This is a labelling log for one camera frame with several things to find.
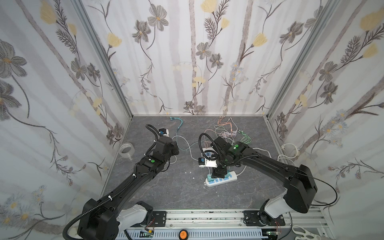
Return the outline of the white power strip blue outlets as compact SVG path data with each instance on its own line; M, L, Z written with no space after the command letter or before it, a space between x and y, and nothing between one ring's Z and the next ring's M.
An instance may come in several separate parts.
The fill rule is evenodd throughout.
M208 174L204 185L207 187L215 187L238 180L238 176L234 171L228 172L224 178L212 178L212 174Z

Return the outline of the white six-outlet colourful power strip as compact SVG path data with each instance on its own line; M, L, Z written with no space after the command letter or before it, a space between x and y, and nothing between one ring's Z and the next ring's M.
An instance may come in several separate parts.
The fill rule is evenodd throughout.
M203 148L203 153L206 159L214 159L216 157L216 152L212 147Z

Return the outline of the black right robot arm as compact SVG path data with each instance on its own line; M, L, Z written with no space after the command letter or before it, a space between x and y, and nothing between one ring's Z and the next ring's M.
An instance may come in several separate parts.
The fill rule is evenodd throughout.
M221 137L213 140L211 147L216 153L214 159L217 164L213 169L212 178L224 177L228 167L244 165L272 178L286 189L282 194L263 203L256 217L258 225L270 225L281 215L291 211L308 213L318 191L308 167L304 165L295 167L281 163L247 144L241 142L230 144Z

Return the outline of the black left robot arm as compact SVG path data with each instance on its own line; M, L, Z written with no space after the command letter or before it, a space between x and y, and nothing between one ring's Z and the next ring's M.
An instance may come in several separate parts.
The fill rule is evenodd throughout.
M172 156L179 154L177 143L169 137L160 137L154 143L154 148L150 155L134 165L133 172L113 191L97 201L90 199L85 203L82 213L64 227L65 240L75 239L69 235L69 230L76 222L79 222L77 234L82 240L116 239L119 227L123 225L118 216L124 204L162 172Z

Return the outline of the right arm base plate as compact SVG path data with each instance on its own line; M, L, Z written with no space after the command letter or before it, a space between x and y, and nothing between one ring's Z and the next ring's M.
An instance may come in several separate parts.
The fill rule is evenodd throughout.
M259 213L258 210L243 211L243 222L247 227L282 227L286 225L285 219L282 215L276 219L272 219L265 213Z

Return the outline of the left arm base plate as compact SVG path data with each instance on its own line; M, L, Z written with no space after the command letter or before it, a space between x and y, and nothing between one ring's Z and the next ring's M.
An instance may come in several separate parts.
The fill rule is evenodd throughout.
M167 221L167 211L153 211L149 215L149 222L145 224L145 227L165 227Z

